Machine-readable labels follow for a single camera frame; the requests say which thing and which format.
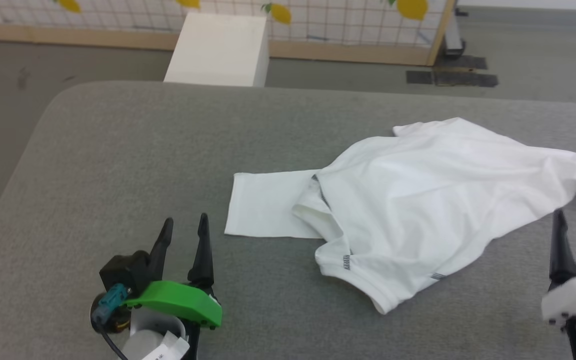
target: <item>gray padded surface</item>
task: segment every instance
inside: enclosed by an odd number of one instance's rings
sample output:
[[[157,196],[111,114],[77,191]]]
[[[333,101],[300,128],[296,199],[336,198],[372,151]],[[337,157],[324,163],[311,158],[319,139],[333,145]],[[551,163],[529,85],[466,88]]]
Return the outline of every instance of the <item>gray padded surface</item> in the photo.
[[[149,250],[172,216],[164,278],[185,280],[201,212],[224,312],[222,328],[201,335],[201,359],[571,358],[540,318],[550,216],[385,316],[319,273],[322,240],[224,235],[233,173],[324,167],[393,125],[455,116],[576,152],[576,104],[160,82],[63,92],[0,199],[0,359],[114,359],[89,323],[99,269]],[[576,255],[576,200],[566,215]]]

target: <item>lemon decoration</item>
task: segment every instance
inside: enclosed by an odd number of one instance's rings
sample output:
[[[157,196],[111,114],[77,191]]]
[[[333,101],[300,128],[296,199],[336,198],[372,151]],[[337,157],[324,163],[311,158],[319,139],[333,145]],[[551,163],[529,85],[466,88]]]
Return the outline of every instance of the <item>lemon decoration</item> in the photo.
[[[428,11],[427,0],[397,0],[397,10],[404,18],[424,20]]]
[[[290,14],[290,9],[281,4],[269,2],[263,4],[261,9],[265,11],[266,14],[271,14],[274,20],[282,24],[290,25],[291,19],[293,18],[292,14]]]
[[[201,7],[199,5],[199,0],[176,0],[176,2],[180,3],[181,6],[186,8],[199,9]]]
[[[77,0],[53,0],[55,3],[61,5],[62,8],[68,10],[69,12],[73,13],[80,13],[82,12],[82,8]]]

